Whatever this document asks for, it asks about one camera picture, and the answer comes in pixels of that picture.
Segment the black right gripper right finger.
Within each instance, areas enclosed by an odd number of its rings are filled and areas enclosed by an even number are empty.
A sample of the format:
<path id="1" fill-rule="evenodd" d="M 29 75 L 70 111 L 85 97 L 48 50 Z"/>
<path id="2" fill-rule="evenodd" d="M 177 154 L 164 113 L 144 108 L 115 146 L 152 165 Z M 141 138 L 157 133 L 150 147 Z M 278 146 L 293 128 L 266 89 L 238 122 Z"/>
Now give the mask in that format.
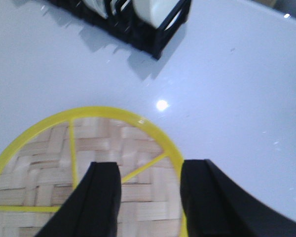
<path id="1" fill-rule="evenodd" d="M 185 160 L 180 195 L 190 237 L 296 237 L 296 222 L 247 193 L 209 159 Z"/>

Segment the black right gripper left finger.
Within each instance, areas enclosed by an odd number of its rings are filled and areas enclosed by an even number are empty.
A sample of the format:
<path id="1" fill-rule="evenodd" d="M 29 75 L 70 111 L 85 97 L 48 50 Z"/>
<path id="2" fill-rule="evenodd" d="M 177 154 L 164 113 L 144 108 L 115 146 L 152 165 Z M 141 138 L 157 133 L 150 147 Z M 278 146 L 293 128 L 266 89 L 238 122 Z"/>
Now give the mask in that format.
<path id="1" fill-rule="evenodd" d="M 77 188 L 38 237 L 115 237 L 121 205 L 116 162 L 92 162 Z"/>

